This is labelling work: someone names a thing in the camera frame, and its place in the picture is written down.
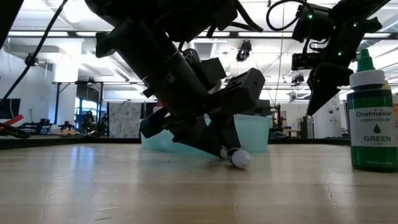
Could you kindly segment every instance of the light blue bowl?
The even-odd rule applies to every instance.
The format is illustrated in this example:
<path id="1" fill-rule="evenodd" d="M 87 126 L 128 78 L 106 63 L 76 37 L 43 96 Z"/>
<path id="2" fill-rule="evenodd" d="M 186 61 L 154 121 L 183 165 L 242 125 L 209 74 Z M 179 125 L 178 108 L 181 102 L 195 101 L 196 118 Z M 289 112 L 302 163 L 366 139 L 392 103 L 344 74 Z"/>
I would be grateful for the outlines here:
<path id="1" fill-rule="evenodd" d="M 210 119 L 205 117 L 205 120 L 206 124 L 209 125 Z M 249 153 L 265 152 L 268 145 L 271 118 L 237 114 L 234 116 L 234 120 L 242 149 Z M 141 134 L 144 149 L 188 154 L 207 154 L 194 147 L 173 142 L 172 139 L 173 134 L 168 130 L 163 130 L 149 139 Z"/>

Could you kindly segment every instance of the wooden table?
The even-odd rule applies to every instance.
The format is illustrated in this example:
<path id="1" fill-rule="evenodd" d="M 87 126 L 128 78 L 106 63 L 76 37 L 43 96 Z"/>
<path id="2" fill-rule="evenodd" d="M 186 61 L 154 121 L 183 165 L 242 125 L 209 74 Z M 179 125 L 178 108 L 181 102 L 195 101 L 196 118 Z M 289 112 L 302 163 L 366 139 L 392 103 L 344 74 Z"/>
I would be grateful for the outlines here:
<path id="1" fill-rule="evenodd" d="M 398 175 L 349 148 L 272 145 L 248 170 L 91 144 L 0 151 L 0 223 L 398 223 Z"/>
<path id="2" fill-rule="evenodd" d="M 292 137 L 292 133 L 296 133 L 296 138 L 299 138 L 299 137 L 300 137 L 300 133 L 301 133 L 300 130 L 288 130 L 288 129 L 285 129 L 284 132 L 285 132 L 285 134 L 288 135 L 290 138 Z"/>

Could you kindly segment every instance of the cable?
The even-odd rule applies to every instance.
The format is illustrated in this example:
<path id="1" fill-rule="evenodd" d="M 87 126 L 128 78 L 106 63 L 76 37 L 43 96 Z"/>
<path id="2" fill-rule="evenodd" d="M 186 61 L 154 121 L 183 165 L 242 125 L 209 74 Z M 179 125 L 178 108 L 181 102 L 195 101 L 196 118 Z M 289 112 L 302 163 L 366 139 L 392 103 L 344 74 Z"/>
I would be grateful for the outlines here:
<path id="1" fill-rule="evenodd" d="M 32 113 L 32 109 L 30 109 L 29 112 L 30 112 L 30 122 L 33 123 L 33 113 Z"/>
<path id="2" fill-rule="evenodd" d="M 244 29 L 244 30 L 252 31 L 252 32 L 257 32 L 256 30 L 254 30 L 254 29 L 253 29 L 252 27 L 250 27 L 249 25 L 242 24 L 242 23 L 240 23 L 240 22 L 232 22 L 232 23 L 230 24 L 230 26 L 237 27 L 237 28 L 241 28 L 241 29 Z"/>
<path id="3" fill-rule="evenodd" d="M 316 47 L 312 47 L 313 44 L 325 44 L 329 41 L 329 38 L 325 39 L 323 42 L 312 42 L 310 44 L 310 49 L 316 52 L 320 52 L 322 49 L 321 48 L 316 48 Z"/>
<path id="4" fill-rule="evenodd" d="M 283 3 L 287 3 L 287 2 L 297 2 L 297 3 L 301 3 L 301 4 L 303 4 L 304 6 L 306 6 L 307 8 L 309 8 L 310 11 L 313 12 L 313 9 L 312 9 L 311 5 L 309 5 L 309 3 L 307 3 L 307 0 L 281 0 L 281 1 L 279 1 L 279 2 L 276 2 L 275 4 L 273 4 L 273 5 L 268 9 L 268 11 L 267 11 L 267 16 L 266 16 L 267 26 L 268 26 L 271 30 L 277 31 L 277 32 L 282 31 L 282 30 L 285 30 L 285 29 L 289 28 L 290 26 L 292 26 L 292 25 L 300 18 L 300 15 L 297 15 L 296 18 L 294 18 L 294 20 L 293 20 L 292 22 L 288 23 L 286 26 L 283 26 L 283 27 L 281 27 L 281 28 L 275 28 L 275 27 L 271 24 L 271 21 L 270 21 L 270 19 L 269 19 L 269 16 L 270 16 L 270 14 L 271 14 L 271 11 L 272 11 L 275 7 L 277 7 L 277 6 L 279 6 L 279 5 L 283 4 Z"/>
<path id="5" fill-rule="evenodd" d="M 257 70 L 260 70 L 259 65 L 257 64 L 256 58 L 254 58 L 254 63 L 256 64 Z M 274 104 L 274 106 L 276 106 L 276 103 L 275 103 L 275 101 L 272 99 L 271 93 L 269 92 L 267 85 L 264 84 L 264 86 L 265 86 L 265 88 L 267 89 L 267 92 L 268 92 L 269 98 L 271 99 L 271 102 Z"/>
<path id="6" fill-rule="evenodd" d="M 279 1 L 279 2 L 277 2 L 277 3 L 275 3 L 275 4 L 273 4 L 273 5 L 268 9 L 268 11 L 267 11 L 266 22 L 267 22 L 267 26 L 268 26 L 271 30 L 273 30 L 273 31 L 278 31 L 278 32 L 279 32 L 279 31 L 282 31 L 282 30 L 285 30 L 285 29 L 289 28 L 291 25 L 293 25 L 293 24 L 300 18 L 300 15 L 297 14 L 297 15 L 296 15 L 296 18 L 295 18 L 292 22 L 288 23 L 286 26 L 283 26 L 283 27 L 281 27 L 281 28 L 275 28 L 275 27 L 271 24 L 271 21 L 270 21 L 270 19 L 269 19 L 269 16 L 270 16 L 270 14 L 271 14 L 271 11 L 272 11 L 275 7 L 277 7 L 277 6 L 281 5 L 281 4 L 287 3 L 287 2 L 297 2 L 297 3 L 301 3 L 302 5 L 304 5 L 305 7 L 307 7 L 308 10 L 309 10 L 312 14 L 313 14 L 313 12 L 314 12 L 312 6 L 307 2 L 307 0 L 281 0 L 281 1 Z M 308 37 L 307 37 L 307 40 L 305 41 L 304 48 L 303 48 L 303 54 L 304 54 L 304 55 L 307 54 L 307 49 L 308 49 L 308 45 L 310 44 L 311 34 L 312 34 L 312 20 L 311 20 L 310 30 L 309 30 L 309 32 L 308 32 Z"/>
<path id="7" fill-rule="evenodd" d="M 185 41 L 181 41 L 180 44 L 178 45 L 178 51 L 182 51 L 182 47 L 184 46 Z"/>
<path id="8" fill-rule="evenodd" d="M 209 39 L 212 38 L 216 28 L 217 28 L 217 26 L 211 25 L 209 30 L 207 31 L 206 37 Z"/>
<path id="9" fill-rule="evenodd" d="M 68 2 L 68 0 L 63 0 L 63 2 L 61 3 L 60 7 L 57 9 L 57 11 L 55 12 L 53 18 L 51 19 L 49 25 L 47 26 L 44 35 L 42 37 L 42 39 L 40 40 L 39 45 L 37 46 L 35 52 L 32 55 L 31 60 L 29 61 L 29 63 L 26 65 L 25 70 L 21 73 L 21 75 L 18 77 L 18 79 L 15 81 L 14 84 L 12 84 L 12 86 L 10 87 L 10 89 L 8 90 L 8 92 L 4 95 L 4 97 L 2 98 L 2 100 L 0 101 L 0 106 L 4 104 L 4 102 L 7 100 L 8 96 L 12 93 L 12 91 L 14 91 L 15 87 L 18 86 L 19 82 L 25 77 L 25 75 L 27 74 L 27 72 L 29 71 L 31 64 L 34 62 L 34 60 L 36 59 L 37 55 L 40 52 L 40 49 L 43 47 L 43 44 L 47 38 L 47 36 L 49 35 L 49 32 L 52 28 L 52 26 L 54 25 L 55 21 L 57 20 L 58 16 L 61 14 L 63 7 L 65 6 L 65 4 Z"/>
<path id="10" fill-rule="evenodd" d="M 285 24 L 285 16 L 282 17 L 282 26 Z M 279 81 L 280 81 L 280 71 L 282 70 L 282 51 L 284 48 L 284 38 L 282 36 L 280 40 L 280 56 L 279 56 L 279 72 L 278 72 L 278 82 L 276 83 L 276 92 L 275 92 L 275 102 L 278 99 L 278 90 L 279 90 Z"/>
<path id="11" fill-rule="evenodd" d="M 246 12 L 246 10 L 244 9 L 244 7 L 242 6 L 242 4 L 239 2 L 239 0 L 235 0 L 235 6 L 236 6 L 236 10 L 238 10 L 238 12 L 240 13 L 240 15 L 242 16 L 243 20 L 248 24 L 249 27 L 251 27 L 252 29 L 254 29 L 257 32 L 262 32 L 264 31 L 264 29 L 257 25 L 249 16 L 248 12 Z"/>
<path id="12" fill-rule="evenodd" d="M 11 112 L 12 118 L 14 119 L 15 116 L 14 116 L 14 113 L 12 112 L 12 99 L 10 99 L 10 112 Z"/>
<path id="13" fill-rule="evenodd" d="M 2 127 L 2 129 L 0 130 L 1 134 L 5 134 L 8 136 L 14 136 L 15 138 L 21 138 L 21 139 L 30 137 L 30 134 L 28 134 L 27 132 L 20 130 L 18 128 L 12 127 L 10 125 L 0 123 L 0 127 Z"/>

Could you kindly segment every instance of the wall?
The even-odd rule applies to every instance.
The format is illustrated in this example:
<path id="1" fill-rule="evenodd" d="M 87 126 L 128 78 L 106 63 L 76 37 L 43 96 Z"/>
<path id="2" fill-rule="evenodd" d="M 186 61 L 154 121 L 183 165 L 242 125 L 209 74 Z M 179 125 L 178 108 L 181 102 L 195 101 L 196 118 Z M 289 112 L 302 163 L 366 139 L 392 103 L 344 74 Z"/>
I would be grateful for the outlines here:
<path id="1" fill-rule="evenodd" d="M 298 129 L 299 123 L 297 122 L 298 119 L 301 119 L 305 116 L 307 112 L 308 103 L 300 102 L 300 103 L 287 103 L 287 102 L 280 102 L 280 107 L 282 111 L 286 111 L 287 116 L 287 125 L 292 126 L 292 129 Z M 340 115 L 341 115 L 341 127 L 347 129 L 346 124 L 346 116 L 344 111 L 344 104 L 340 102 Z"/>
<path id="2" fill-rule="evenodd" d="M 284 102 L 280 103 L 280 110 L 286 111 L 286 123 L 291 126 L 293 130 L 300 128 L 298 120 L 305 116 L 307 112 L 308 103 Z"/>
<path id="3" fill-rule="evenodd" d="M 0 50 L 0 98 L 6 94 L 23 69 L 25 62 L 22 59 L 6 53 L 3 49 Z M 44 68 L 32 67 L 29 70 L 9 97 L 21 99 L 19 114 L 23 115 L 24 119 L 16 125 L 31 122 L 30 109 L 32 109 L 33 122 L 40 121 L 40 118 L 49 118 L 52 80 L 53 72 L 48 71 L 46 74 Z"/>
<path id="4" fill-rule="evenodd" d="M 315 138 L 341 137 L 341 107 L 336 95 L 314 114 Z"/>

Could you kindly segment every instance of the green bottle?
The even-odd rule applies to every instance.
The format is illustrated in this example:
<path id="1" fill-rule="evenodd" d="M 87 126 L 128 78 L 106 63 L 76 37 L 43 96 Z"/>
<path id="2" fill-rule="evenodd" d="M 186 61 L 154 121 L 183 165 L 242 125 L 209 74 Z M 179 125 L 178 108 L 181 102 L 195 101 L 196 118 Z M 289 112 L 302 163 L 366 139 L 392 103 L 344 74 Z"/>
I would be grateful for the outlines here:
<path id="1" fill-rule="evenodd" d="M 349 77 L 354 92 L 347 95 L 354 169 L 398 171 L 392 93 L 391 90 L 382 89 L 384 83 L 384 72 L 376 70 L 368 50 L 362 50 L 358 71 Z"/>

